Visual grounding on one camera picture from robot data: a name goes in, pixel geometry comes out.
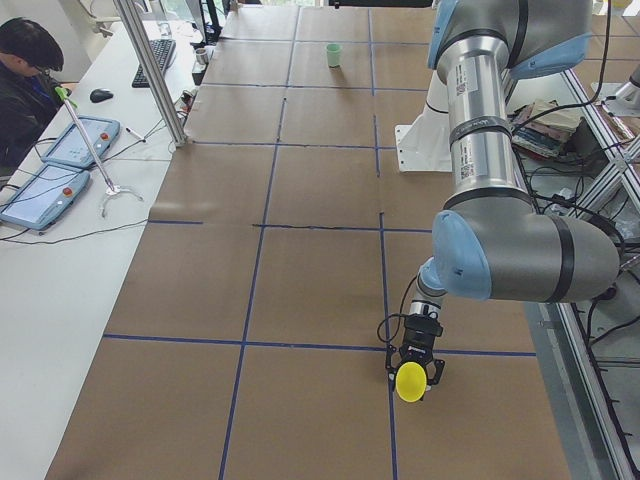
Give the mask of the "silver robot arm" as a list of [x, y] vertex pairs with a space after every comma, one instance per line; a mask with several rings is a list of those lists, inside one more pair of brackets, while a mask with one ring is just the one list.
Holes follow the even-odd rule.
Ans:
[[539, 303], [594, 298], [618, 275], [611, 239], [576, 218], [537, 214], [514, 173], [501, 76], [530, 79], [579, 64], [588, 50], [587, 1], [443, 1], [428, 65], [447, 90], [454, 193], [436, 215], [433, 254], [420, 267], [404, 318], [398, 396], [420, 400], [444, 364], [433, 356], [447, 294]]

